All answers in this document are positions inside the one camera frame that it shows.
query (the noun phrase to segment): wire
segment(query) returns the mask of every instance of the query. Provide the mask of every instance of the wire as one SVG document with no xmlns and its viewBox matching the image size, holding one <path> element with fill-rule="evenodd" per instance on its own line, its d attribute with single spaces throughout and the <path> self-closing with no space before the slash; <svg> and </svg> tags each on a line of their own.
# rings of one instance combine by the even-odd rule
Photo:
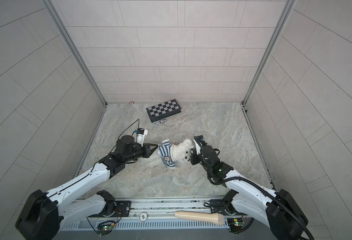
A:
<svg viewBox="0 0 352 240">
<path fill-rule="evenodd" d="M 86 219 L 88 220 L 89 225 L 93 228 L 93 231 L 94 231 L 95 233 L 97 233 L 97 235 L 98 235 L 99 233 L 94 229 L 94 227 L 92 226 L 92 224 L 91 224 L 91 222 L 89 221 L 88 217 L 86 217 Z"/>
<path fill-rule="evenodd" d="M 200 143 L 200 141 L 196 141 L 196 142 L 199 145 L 199 147 L 201 148 L 201 150 L 204 152 L 204 157 L 207 160 L 207 178 L 210 181 L 210 183 L 212 183 L 213 185 L 221 185 L 221 184 L 223 184 L 225 182 L 229 182 L 229 181 L 232 181 L 232 180 L 239 180 L 239 181 L 244 181 L 244 182 L 252 185 L 257 190 L 259 190 L 264 196 L 269 197 L 272 200 L 273 203 L 277 204 L 280 208 L 284 209 L 289 215 L 291 215 L 291 217 L 304 230 L 304 232 L 307 234 L 309 239 L 310 240 L 314 240 L 314 237 L 312 236 L 311 232 L 308 230 L 307 226 L 304 223 L 301 222 L 301 220 L 296 216 L 296 214 L 294 214 L 291 210 L 289 210 L 282 202 L 279 201 L 279 199 L 277 199 L 274 196 L 272 196 L 271 194 L 269 194 L 269 192 L 265 191 L 263 188 L 261 188 L 259 185 L 257 185 L 256 183 L 252 182 L 251 180 L 248 180 L 248 179 L 243 178 L 243 177 L 230 177 L 230 178 L 224 179 L 224 180 L 219 181 L 219 182 L 214 182 L 211 179 L 211 175 L 210 175 L 210 171 L 211 171 L 211 168 L 212 168 L 211 160 L 210 160 L 208 154 L 205 152 L 204 148 L 202 148 L 202 144 Z"/>
</svg>

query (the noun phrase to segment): small metal part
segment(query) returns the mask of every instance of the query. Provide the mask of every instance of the small metal part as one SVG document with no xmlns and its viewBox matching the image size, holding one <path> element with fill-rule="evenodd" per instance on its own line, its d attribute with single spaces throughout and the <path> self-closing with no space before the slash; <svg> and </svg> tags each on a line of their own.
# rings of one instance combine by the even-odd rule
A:
<svg viewBox="0 0 352 240">
<path fill-rule="evenodd" d="M 139 218 L 141 222 L 145 222 L 148 219 L 148 214 L 146 212 L 142 212 Z"/>
</svg>

